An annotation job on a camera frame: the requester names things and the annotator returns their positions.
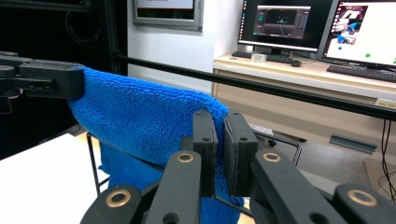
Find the blue towel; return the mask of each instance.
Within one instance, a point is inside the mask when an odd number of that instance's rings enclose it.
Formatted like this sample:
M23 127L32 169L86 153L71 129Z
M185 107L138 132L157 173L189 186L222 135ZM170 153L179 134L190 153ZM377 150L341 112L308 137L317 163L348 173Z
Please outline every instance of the blue towel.
M223 119L228 108L213 97L84 68L85 93L69 106L101 144L102 167L110 174L109 186L128 184L143 189L162 173L128 156L165 167L179 150L180 139L192 135L192 115L206 109L213 117L219 139L216 194L236 205L242 199L228 196L223 164ZM236 223L239 212L214 199L203 198L202 223Z

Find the black cable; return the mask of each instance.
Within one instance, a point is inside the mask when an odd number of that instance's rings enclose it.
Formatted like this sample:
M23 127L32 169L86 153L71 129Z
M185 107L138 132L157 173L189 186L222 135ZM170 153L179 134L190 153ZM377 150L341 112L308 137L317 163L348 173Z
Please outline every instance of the black cable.
M392 175L392 174L395 174L396 173L396 171L393 171L393 172L391 172L391 173L389 173L389 175ZM384 187L382 187L382 185L381 185L381 179L382 178L386 178L384 175L383 176L381 176L381 177L379 177L378 178L378 186L382 189L382 190L384 190L385 191L385 193L391 198L392 196L384 189Z
M72 17L73 17L73 12L67 12L65 17L64 17L64 28L66 29L66 32L69 34L69 36L75 41L77 44L81 45L84 48L99 48L103 45L103 43L99 44L94 44L97 42L100 38L100 35L102 33L101 29L97 29L95 34L87 39L83 39L79 37L76 32L73 29L72 26Z
M389 141L391 121L389 121L387 139L385 139L386 126L387 126L387 121L384 119L384 126L383 126L383 129L382 129L382 138L381 138L382 170L384 171L385 178L388 180L388 183L389 183L389 193L390 193L389 196L390 196L390 199L393 201L393 203L396 204L396 201L395 201L396 189L393 187L392 183L390 182L388 165L387 165L387 162L385 160L385 155L387 153L387 147L388 147L388 141Z

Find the computer monitor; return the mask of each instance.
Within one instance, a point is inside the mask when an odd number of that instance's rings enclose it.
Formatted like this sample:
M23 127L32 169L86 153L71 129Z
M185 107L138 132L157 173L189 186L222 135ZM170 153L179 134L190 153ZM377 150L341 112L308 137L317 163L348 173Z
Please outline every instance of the computer monitor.
M332 0L244 0L239 45L318 52Z
M396 67L394 1L338 1L326 27L323 59L373 68Z

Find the black metal bar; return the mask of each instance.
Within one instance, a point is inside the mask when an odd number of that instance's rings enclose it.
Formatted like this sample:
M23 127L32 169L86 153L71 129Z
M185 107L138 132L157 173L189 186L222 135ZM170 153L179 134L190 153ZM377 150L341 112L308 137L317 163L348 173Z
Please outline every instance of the black metal bar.
M270 139L276 140L278 142L285 143L285 144L288 144L288 145L296 147L296 153L294 153L294 157L293 157L293 160L291 162L294 164L294 166L297 166L298 161L300 159L300 155L301 155L301 153L303 151L303 149L301 148L301 146L299 144L291 142L291 141L289 141L289 140L287 140L285 138L275 137L273 135L266 134L266 133L260 133L260 132L257 132L255 130L253 130L253 132L254 132L254 134L256 134L259 137L270 138Z
M172 154L146 223L200 223L201 156L188 150Z
M97 1L101 28L104 34L105 63L108 72L120 74L120 64L116 57L119 51L117 21L115 15L115 1Z
M109 179L110 179L110 177L107 177L106 179L102 180L102 181L99 183L99 187L102 186L102 185L104 185Z
M272 211L272 223L346 223L335 209L291 164L286 156L263 149L251 163L255 185L250 195ZM253 217L263 217L263 210L252 210Z
M192 150L199 153L202 158L201 192L203 197L212 197L215 194L217 145L218 138L212 115L205 109L195 112L192 117Z
M81 220L81 224L141 223L143 213L140 190L128 185L117 185L100 194Z
M257 140L245 118L230 109L224 119L224 176L229 194L235 197L250 196L253 175L250 163L259 150Z
M332 204L348 223L393 223L396 206L373 189L357 184L337 187Z
M70 12L94 12L96 7L85 5L73 5L62 3L49 3L39 1L25 0L0 0L0 7L23 8L33 10L51 10L51 11L70 11Z
M91 165L92 165L92 171L93 171L93 178L95 180L96 193L99 196L101 185L99 184L98 173L96 171L95 156L93 155L92 134L90 134L90 133L87 133L87 142L88 142L88 149L90 150Z
M218 82L225 85L243 88L251 91L259 91L272 94L275 96L285 97L292 100L302 101L315 105L323 105L335 109L345 110L353 113L371 116L379 119L388 119L396 121L396 111L375 105L366 105L362 103L352 102L348 100L337 99L330 96L318 95L305 91L296 91L287 88L277 87L273 85L258 83L254 81L244 80L236 77L226 77L213 73L207 73L182 67L172 66L163 63L153 63L149 61L128 58L118 53L118 58L123 63L130 63L143 67L148 67L164 72L179 74L186 77L195 77L207 81Z

